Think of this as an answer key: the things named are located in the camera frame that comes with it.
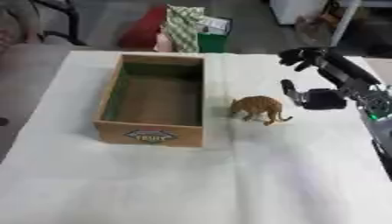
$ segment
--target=white cabinet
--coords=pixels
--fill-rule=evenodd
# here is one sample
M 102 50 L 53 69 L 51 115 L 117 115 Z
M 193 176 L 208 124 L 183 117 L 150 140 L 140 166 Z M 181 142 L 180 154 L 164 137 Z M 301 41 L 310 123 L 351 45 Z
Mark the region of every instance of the white cabinet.
M 270 7 L 280 25 L 293 25 L 299 16 L 321 12 L 327 0 L 270 0 Z

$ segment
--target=red bag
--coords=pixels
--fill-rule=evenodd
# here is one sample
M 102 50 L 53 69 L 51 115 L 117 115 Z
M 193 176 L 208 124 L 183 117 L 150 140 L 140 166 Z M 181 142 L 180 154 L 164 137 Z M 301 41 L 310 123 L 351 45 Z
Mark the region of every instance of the red bag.
M 166 5 L 154 6 L 132 25 L 119 39 L 122 48 L 153 49 L 157 43 L 160 25 L 166 20 Z

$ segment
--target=toy tiger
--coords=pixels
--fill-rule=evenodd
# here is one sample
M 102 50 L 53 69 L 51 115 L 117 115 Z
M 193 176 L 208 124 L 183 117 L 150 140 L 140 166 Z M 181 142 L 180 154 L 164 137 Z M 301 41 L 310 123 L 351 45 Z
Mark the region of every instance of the toy tiger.
M 254 116 L 259 116 L 263 112 L 267 112 L 269 121 L 264 122 L 264 125 L 268 126 L 274 123 L 277 118 L 279 122 L 287 122 L 292 119 L 292 116 L 288 118 L 282 118 L 282 103 L 268 96 L 248 96 L 240 99 L 239 101 L 233 100 L 231 103 L 230 111 L 231 115 L 235 115 L 241 110 L 246 111 L 248 114 L 243 117 L 243 120 L 249 121 Z

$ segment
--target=white tablecloth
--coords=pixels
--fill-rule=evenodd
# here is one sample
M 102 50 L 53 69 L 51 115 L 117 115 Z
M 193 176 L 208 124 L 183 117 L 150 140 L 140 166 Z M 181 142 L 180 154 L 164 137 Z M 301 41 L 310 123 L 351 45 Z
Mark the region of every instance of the white tablecloth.
M 97 140 L 91 120 L 118 56 L 66 58 L 1 165 L 0 223 L 391 223 L 392 184 L 354 105 L 306 111 L 282 94 L 283 78 L 330 87 L 314 69 L 207 54 L 205 148 L 115 145 Z M 294 119 L 227 119 L 245 95 L 275 97 Z

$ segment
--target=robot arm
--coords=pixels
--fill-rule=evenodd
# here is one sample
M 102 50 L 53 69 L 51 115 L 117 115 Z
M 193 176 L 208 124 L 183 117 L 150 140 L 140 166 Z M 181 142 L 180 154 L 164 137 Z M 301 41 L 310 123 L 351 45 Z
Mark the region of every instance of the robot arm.
M 346 98 L 356 101 L 360 119 L 372 136 L 387 174 L 392 180 L 392 97 L 388 89 L 372 74 L 356 66 L 331 49 L 298 48 L 279 53 L 280 64 L 293 66 L 300 72 L 307 67 L 318 68 L 318 73 L 336 89 L 311 89 L 305 93 L 295 90 L 294 84 L 283 80 L 283 91 L 298 106 L 305 109 L 343 109 Z

